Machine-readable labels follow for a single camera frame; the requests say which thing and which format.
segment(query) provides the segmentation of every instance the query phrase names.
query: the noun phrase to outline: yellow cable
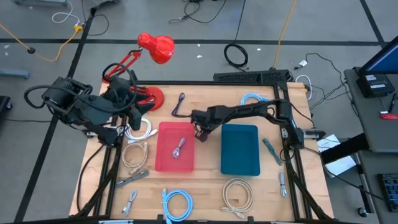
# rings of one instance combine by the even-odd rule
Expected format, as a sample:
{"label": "yellow cable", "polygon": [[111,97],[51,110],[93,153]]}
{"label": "yellow cable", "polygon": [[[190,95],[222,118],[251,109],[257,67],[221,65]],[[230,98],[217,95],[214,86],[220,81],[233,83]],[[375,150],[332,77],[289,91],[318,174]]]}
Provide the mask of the yellow cable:
{"label": "yellow cable", "polygon": [[[20,39],[18,39],[18,37],[16,37],[12,32],[10,32],[6,27],[4,27],[1,23],[0,23],[0,28],[2,28],[4,31],[6,31],[12,38],[14,38],[18,43],[20,43],[22,46],[24,46],[27,50],[30,50],[30,47],[26,44],[24,44]],[[61,51],[63,49],[63,46],[65,46],[67,43],[69,43],[73,38],[75,38],[75,36],[77,35],[77,33],[79,33],[80,31],[83,30],[83,26],[74,26],[73,27],[75,30],[75,33],[65,42],[61,45],[61,47],[58,50],[58,54],[54,59],[47,59],[44,56],[42,56],[41,54],[35,53],[36,56],[40,57],[43,60],[46,60],[48,62],[54,62],[56,60],[58,60],[58,58],[61,55]]]}
{"label": "yellow cable", "polygon": [[276,63],[277,63],[277,61],[278,61],[280,42],[282,41],[282,37],[284,36],[284,33],[285,33],[285,30],[286,30],[287,24],[289,23],[289,20],[290,20],[290,17],[291,17],[291,15],[292,15],[293,8],[294,8],[294,5],[295,5],[295,4],[296,4],[296,0],[293,0],[292,6],[290,7],[289,14],[287,15],[287,18],[286,18],[286,21],[285,21],[285,24],[284,24],[284,28],[282,29],[282,32],[280,33],[280,36],[279,36],[278,46],[276,47],[276,53],[275,53],[275,58],[274,58],[274,64],[272,65],[272,68],[275,68]]}

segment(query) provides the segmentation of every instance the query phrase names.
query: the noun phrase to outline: white paper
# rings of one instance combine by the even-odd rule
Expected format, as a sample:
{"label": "white paper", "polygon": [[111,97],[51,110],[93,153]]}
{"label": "white paper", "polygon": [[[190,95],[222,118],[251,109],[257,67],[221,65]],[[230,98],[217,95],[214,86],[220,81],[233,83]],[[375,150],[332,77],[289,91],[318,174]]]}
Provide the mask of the white paper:
{"label": "white paper", "polygon": [[[332,134],[331,136],[328,136],[325,139],[318,141],[319,152],[326,151],[329,148],[335,147],[339,144],[340,144],[340,142],[337,139],[337,137],[334,134]],[[353,166],[355,166],[355,161],[353,160],[353,158],[351,158],[351,156],[346,156],[346,157],[341,158],[335,162],[331,162],[331,163],[327,164],[325,167],[331,173],[333,173],[335,175],[339,175],[339,174],[343,173],[344,171],[352,168]]]}

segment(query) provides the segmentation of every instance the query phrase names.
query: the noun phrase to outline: blue tray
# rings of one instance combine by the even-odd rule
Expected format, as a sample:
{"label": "blue tray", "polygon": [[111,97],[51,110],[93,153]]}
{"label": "blue tray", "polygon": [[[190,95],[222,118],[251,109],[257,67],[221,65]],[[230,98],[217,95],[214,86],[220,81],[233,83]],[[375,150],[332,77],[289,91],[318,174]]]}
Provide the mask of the blue tray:
{"label": "blue tray", "polygon": [[221,173],[260,175],[257,126],[224,124],[221,127]]}

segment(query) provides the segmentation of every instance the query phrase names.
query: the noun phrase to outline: red tray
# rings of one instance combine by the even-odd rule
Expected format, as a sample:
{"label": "red tray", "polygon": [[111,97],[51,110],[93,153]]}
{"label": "red tray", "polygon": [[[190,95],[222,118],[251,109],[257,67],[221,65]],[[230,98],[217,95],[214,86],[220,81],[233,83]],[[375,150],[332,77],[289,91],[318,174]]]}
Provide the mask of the red tray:
{"label": "red tray", "polygon": [[[180,157],[173,158],[174,149],[181,138]],[[157,136],[155,170],[158,172],[192,172],[195,155],[195,132],[189,122],[161,122]]]}

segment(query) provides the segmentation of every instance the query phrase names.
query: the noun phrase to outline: table leg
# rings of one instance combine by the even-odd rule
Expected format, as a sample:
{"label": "table leg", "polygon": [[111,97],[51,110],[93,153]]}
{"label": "table leg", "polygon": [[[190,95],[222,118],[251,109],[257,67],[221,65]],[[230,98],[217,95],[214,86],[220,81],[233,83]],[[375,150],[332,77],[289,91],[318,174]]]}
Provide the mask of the table leg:
{"label": "table leg", "polygon": [[364,149],[369,149],[369,144],[366,140],[365,134],[362,133],[339,144],[338,146],[321,152],[321,156],[323,163],[326,165]]}

